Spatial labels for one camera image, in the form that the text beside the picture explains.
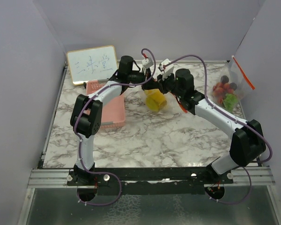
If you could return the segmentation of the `zip bag with yellow fruit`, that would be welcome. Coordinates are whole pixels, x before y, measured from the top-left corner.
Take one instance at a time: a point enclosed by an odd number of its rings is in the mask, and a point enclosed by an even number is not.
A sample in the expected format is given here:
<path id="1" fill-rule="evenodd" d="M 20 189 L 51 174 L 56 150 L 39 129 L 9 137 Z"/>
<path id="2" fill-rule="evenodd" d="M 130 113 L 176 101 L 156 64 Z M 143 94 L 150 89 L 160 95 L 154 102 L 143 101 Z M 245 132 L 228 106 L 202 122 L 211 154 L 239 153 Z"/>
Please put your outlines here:
<path id="1" fill-rule="evenodd" d="M 140 96 L 145 106 L 152 112 L 174 113 L 176 110 L 179 110 L 183 113 L 188 113 L 188 111 L 181 105 L 178 98 L 170 92 L 162 94 L 158 89 L 143 90 L 141 91 Z"/>

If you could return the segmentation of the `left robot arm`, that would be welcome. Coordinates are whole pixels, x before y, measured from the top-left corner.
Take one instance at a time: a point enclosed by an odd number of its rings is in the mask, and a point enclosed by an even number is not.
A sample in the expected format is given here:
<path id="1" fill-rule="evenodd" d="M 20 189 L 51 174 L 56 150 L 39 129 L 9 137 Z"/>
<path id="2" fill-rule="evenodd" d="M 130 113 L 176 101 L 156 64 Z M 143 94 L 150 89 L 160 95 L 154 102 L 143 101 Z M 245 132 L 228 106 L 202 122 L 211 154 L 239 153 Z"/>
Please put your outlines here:
<path id="1" fill-rule="evenodd" d="M 79 140 L 74 172 L 84 185 L 91 184 L 96 174 L 93 158 L 94 137 L 101 126 L 103 107 L 123 94 L 128 87 L 143 85 L 153 78 L 153 73 L 147 75 L 146 72 L 151 66 L 156 70 L 154 56 L 143 59 L 142 70 L 133 70 L 134 63 L 131 56 L 121 57 L 118 69 L 102 88 L 87 96 L 79 95 L 76 99 L 70 119 Z"/>

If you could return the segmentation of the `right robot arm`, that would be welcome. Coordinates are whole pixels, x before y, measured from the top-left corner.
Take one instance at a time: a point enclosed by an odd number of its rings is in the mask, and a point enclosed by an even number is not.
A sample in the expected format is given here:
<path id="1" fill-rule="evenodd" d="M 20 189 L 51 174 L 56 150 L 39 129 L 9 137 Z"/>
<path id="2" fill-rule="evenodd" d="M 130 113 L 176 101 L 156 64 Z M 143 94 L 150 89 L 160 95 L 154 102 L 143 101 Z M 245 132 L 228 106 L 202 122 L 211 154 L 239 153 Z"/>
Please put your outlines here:
<path id="1" fill-rule="evenodd" d="M 246 121 L 217 109 L 203 93 L 195 89 L 190 70 L 163 70 L 157 81 L 162 93 L 170 92 L 185 110 L 211 122 L 231 139 L 229 152 L 207 166 L 206 179 L 210 183 L 217 183 L 231 169 L 247 166 L 266 150 L 260 123 L 256 120 Z"/>

